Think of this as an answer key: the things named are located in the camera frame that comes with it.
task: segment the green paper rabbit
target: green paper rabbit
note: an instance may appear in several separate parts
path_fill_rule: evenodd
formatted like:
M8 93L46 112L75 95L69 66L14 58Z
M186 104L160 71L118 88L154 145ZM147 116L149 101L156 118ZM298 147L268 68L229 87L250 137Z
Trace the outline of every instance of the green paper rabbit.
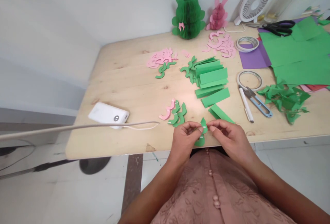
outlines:
M178 8L176 16L172 19L172 24L175 26L172 33L180 35L183 39L197 37L206 25L203 21L205 11L201 10L198 0L176 0L176 2Z

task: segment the person's left hand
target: person's left hand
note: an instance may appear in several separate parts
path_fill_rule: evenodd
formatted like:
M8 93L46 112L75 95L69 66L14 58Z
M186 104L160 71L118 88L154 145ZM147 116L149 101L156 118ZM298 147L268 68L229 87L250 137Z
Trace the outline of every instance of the person's left hand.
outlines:
M200 123L188 121L174 129L172 148L167 161L173 165L183 166L188 160L195 141L202 135Z

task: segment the white desk fan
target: white desk fan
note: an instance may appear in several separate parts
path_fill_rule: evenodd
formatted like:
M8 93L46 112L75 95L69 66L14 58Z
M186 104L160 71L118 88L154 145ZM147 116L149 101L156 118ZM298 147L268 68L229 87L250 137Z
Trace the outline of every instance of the white desk fan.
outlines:
M242 21L257 22L258 16L265 9L271 0L241 0L239 8L239 16L234 20L235 25L239 25Z

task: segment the black scissors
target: black scissors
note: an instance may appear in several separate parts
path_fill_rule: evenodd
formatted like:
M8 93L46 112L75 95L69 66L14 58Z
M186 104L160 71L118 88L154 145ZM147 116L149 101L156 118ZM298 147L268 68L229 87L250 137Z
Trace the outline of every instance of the black scissors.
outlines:
M292 33L291 28L293 28L295 24L296 23L294 21L284 20L284 21L279 21L279 22L270 23L270 24L262 24L262 25L255 24L255 26L253 26L253 24L247 24L247 26L259 27L259 28L265 29L267 31L270 31L271 33L273 33L277 36L286 37L286 36L291 35L291 33Z

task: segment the pink paper rabbit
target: pink paper rabbit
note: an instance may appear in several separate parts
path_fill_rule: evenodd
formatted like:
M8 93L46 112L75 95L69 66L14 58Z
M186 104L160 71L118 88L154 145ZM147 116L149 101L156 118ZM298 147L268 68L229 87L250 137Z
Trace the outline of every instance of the pink paper rabbit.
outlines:
M215 9L212 12L210 17L210 23L206 26L206 30L219 30L221 27L227 26L228 22L226 21L228 13L224 10L224 5L228 0L214 0Z

